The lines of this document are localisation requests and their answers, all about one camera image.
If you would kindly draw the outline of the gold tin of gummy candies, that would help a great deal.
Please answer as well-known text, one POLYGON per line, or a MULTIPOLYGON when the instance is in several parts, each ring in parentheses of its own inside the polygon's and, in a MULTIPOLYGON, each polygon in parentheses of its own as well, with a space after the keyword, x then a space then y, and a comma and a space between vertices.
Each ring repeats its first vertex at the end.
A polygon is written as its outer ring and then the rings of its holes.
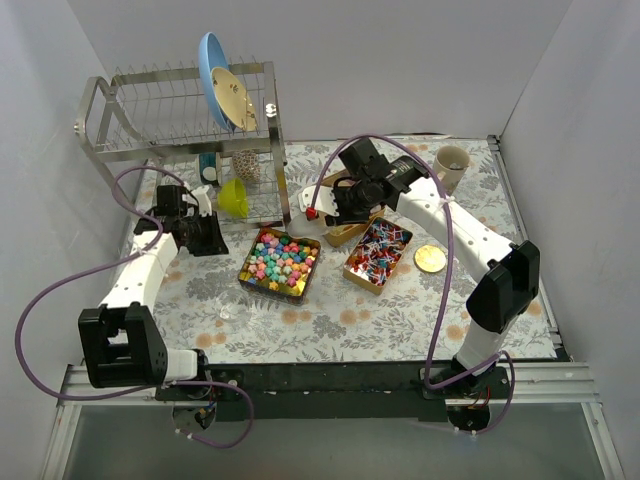
MULTIPOLYGON (((321 183, 323 187, 332 187, 335 182, 338 182, 340 186, 351 186, 354 181, 351 179, 350 174, 346 169, 339 170, 338 172, 325 177, 321 183)), ((314 185, 311 185, 298 193, 297 199, 301 210, 305 210, 311 201, 314 185)), ((325 235, 325 240, 332 247, 340 247, 349 240, 361 236, 367 228, 370 221, 376 217, 384 215, 384 207, 376 207, 371 211, 369 220, 361 224, 348 224, 332 227, 325 235)))

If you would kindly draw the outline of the gold tin of lollipops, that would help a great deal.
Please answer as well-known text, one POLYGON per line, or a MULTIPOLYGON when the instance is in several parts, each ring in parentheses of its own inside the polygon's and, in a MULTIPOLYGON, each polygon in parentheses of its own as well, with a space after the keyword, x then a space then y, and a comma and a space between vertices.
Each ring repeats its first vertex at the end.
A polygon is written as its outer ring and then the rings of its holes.
POLYGON ((413 233, 382 217, 375 217, 343 265, 343 277, 380 295, 402 260, 413 233))

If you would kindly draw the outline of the clear round candy jar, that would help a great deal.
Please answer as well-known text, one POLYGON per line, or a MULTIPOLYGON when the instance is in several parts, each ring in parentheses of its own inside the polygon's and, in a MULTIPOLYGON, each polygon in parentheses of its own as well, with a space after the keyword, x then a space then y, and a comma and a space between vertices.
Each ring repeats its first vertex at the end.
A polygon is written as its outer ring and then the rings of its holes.
POLYGON ((243 297, 224 294, 212 300, 217 316, 229 324, 240 325, 251 319, 251 311, 243 297))

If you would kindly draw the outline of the gold tin of star candies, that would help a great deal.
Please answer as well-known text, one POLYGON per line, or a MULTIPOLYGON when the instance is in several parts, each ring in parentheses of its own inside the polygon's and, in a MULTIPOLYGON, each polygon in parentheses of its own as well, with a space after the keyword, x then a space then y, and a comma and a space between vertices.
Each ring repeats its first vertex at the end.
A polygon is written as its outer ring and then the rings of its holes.
POLYGON ((319 264, 321 244, 262 228, 253 241, 238 282, 247 291, 301 305, 319 264))

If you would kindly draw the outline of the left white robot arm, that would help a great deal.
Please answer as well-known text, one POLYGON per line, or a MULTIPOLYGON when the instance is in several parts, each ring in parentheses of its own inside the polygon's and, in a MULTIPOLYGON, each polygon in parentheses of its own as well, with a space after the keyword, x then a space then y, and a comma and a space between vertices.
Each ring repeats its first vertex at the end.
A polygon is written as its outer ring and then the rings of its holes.
POLYGON ((78 320, 88 377, 96 388, 156 386, 178 381, 193 400, 213 386, 203 369, 204 353, 168 348, 153 310, 166 271, 179 250, 195 257, 226 255, 211 187, 193 191, 184 185, 156 188, 156 205, 134 228, 131 254, 115 285, 97 308, 78 320))

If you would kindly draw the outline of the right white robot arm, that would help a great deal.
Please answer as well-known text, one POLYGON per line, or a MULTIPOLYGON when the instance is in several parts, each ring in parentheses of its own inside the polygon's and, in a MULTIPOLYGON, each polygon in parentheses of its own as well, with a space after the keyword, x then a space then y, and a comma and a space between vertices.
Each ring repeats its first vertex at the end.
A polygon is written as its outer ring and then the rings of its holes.
POLYGON ((354 180, 337 187, 335 224, 352 223, 374 206, 385 206, 421 226, 447 248, 440 305, 448 302, 453 269, 459 262, 476 286, 466 302, 471 322, 449 369, 427 375, 429 390, 454 389, 475 397, 489 384, 488 370, 507 353, 502 345, 515 320, 539 293, 540 251, 529 240, 519 244, 501 236, 471 215, 446 192, 435 170, 410 149, 393 162, 380 154, 374 134, 361 134, 331 154, 354 180))

